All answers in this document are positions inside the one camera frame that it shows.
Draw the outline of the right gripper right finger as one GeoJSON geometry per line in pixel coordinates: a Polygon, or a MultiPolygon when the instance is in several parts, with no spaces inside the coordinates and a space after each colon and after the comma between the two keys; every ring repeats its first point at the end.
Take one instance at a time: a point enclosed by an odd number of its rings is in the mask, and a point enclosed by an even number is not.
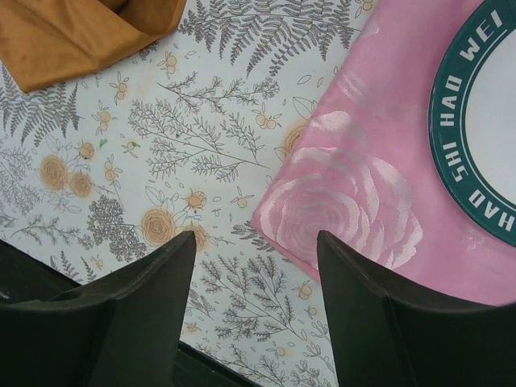
{"type": "Polygon", "coordinates": [[[317,257],[340,385],[514,385],[514,305],[429,289],[328,231],[317,257]]]}

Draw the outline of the orange brown cloth napkin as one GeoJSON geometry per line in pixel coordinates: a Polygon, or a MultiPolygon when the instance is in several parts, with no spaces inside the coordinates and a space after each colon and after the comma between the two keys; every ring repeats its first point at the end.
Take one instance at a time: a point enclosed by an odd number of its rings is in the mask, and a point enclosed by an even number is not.
{"type": "Polygon", "coordinates": [[[3,1],[1,61],[28,93],[109,67],[173,32],[183,1],[3,1]]]}

